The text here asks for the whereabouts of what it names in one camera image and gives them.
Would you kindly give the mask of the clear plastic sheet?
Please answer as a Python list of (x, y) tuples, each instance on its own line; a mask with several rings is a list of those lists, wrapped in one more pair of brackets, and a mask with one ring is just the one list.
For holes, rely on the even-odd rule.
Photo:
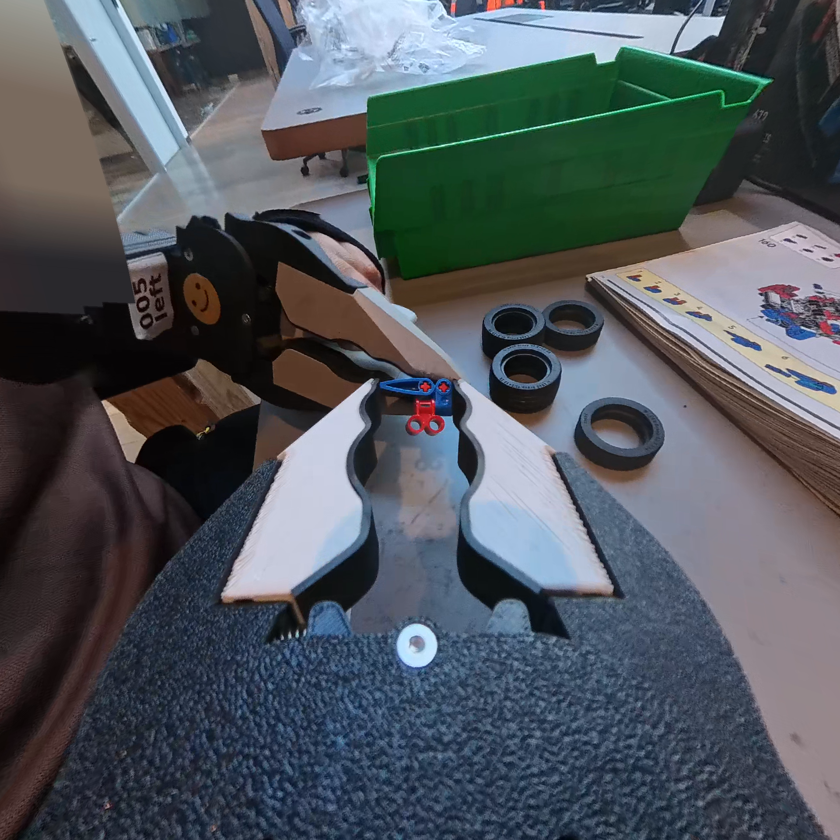
[(306, 1), (297, 17), (306, 30), (303, 59), (316, 71), (311, 89), (442, 77), (487, 50), (438, 1)]

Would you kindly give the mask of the beige wooden table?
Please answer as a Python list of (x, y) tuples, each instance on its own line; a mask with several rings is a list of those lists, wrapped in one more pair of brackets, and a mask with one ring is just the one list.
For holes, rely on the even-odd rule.
[(745, 182), (726, 201), (691, 209), (674, 231), (459, 269), (413, 280), (389, 277), (394, 302), (407, 308), (470, 298), (490, 292), (537, 286), (584, 277), (592, 272), (630, 266), (649, 259), (713, 245), (788, 223), (803, 223), (838, 240), (838, 215), (819, 214), (816, 205)]

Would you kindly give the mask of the open instruction book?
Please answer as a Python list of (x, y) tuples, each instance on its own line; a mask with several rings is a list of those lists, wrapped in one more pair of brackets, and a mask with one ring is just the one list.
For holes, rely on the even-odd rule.
[(586, 276), (751, 440), (839, 511), (839, 244), (784, 224)]

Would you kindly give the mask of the small red connector brick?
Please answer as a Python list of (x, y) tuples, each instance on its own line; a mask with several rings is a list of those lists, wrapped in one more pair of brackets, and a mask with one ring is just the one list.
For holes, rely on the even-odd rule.
[(414, 414), (408, 417), (405, 424), (406, 432), (413, 437), (420, 434), (434, 437), (440, 434), (444, 428), (445, 420), (438, 414), (435, 399), (416, 399)]

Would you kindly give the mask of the blue pointed brick assembly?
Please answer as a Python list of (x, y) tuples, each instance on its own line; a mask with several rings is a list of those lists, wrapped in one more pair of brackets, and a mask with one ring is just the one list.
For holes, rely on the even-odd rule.
[(449, 379), (432, 379), (427, 376), (403, 377), (379, 382), (389, 412), (406, 417), (421, 414), (419, 409), (429, 409), (440, 417), (453, 414), (453, 382)]

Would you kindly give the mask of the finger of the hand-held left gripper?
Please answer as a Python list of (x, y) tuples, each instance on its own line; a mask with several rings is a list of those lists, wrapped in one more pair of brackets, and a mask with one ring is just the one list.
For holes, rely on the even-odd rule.
[(324, 340), (348, 341), (402, 373), (456, 381), (461, 372), (435, 341), (378, 290), (341, 290), (280, 262), (276, 294), (287, 319)]
[(274, 385), (332, 409), (381, 373), (331, 346), (287, 346), (272, 362)]

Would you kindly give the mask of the green plastic bin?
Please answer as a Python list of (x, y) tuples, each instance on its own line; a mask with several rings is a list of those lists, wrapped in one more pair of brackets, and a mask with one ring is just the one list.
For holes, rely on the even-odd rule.
[(410, 280), (676, 230), (771, 82), (625, 46), (372, 96), (377, 254)]

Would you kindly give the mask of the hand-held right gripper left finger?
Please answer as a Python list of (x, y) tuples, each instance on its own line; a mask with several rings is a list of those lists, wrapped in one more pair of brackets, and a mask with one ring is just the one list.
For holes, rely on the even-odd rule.
[(221, 592), (223, 603), (354, 604), (375, 580), (371, 502), (376, 380), (368, 380), (276, 458), (268, 490)]

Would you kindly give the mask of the person's left hand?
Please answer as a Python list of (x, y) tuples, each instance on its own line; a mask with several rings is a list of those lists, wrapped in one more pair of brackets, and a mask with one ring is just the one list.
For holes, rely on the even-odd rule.
[(382, 268), (359, 247), (326, 237), (322, 240), (322, 248), (341, 274), (384, 293)]

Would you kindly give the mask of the wooden furniture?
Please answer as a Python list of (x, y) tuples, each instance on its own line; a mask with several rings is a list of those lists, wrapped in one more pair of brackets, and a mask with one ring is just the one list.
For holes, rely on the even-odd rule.
[(236, 384), (210, 363), (102, 403), (122, 451), (134, 461), (147, 438), (165, 427), (183, 425), (194, 433), (238, 411), (259, 404), (251, 391)]

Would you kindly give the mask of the narrow black rubber tyre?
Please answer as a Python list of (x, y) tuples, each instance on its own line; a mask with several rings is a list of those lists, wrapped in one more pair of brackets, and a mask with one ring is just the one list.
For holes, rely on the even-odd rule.
[(560, 300), (542, 310), (545, 321), (543, 340), (553, 350), (588, 350), (601, 337), (604, 317), (587, 301)]
[[(638, 438), (635, 447), (618, 447), (605, 441), (594, 428), (602, 420), (630, 427)], [(617, 471), (646, 467), (665, 443), (665, 428), (658, 416), (645, 405), (622, 397), (606, 397), (590, 402), (581, 410), (574, 430), (574, 442), (592, 463)]]

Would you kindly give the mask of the wide black rubber tyre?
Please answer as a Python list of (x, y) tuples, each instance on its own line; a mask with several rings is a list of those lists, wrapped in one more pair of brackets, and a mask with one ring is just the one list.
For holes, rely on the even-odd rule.
[(489, 374), (490, 399), (511, 413), (538, 413), (558, 394), (562, 365), (550, 350), (517, 343), (500, 350)]
[(489, 310), (481, 324), (481, 349), (493, 359), (499, 352), (518, 344), (543, 342), (546, 320), (543, 312), (526, 304), (503, 304)]

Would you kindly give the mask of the person's brown shirt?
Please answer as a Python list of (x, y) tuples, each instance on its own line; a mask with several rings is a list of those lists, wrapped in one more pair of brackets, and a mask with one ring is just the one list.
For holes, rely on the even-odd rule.
[(81, 378), (1, 383), (1, 837), (53, 784), (113, 646), (199, 519)]

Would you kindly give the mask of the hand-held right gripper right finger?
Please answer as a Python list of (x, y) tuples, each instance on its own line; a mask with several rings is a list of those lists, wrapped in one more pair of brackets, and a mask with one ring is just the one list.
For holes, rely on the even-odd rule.
[(555, 450), (464, 380), (454, 405), (467, 548), (536, 595), (613, 596)]

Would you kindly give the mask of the person's left forearm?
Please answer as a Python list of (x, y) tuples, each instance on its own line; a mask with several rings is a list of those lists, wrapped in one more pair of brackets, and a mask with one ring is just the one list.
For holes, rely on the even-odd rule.
[(45, 385), (76, 375), (102, 400), (191, 370), (197, 357), (137, 339), (127, 304), (83, 314), (3, 311), (1, 376)]

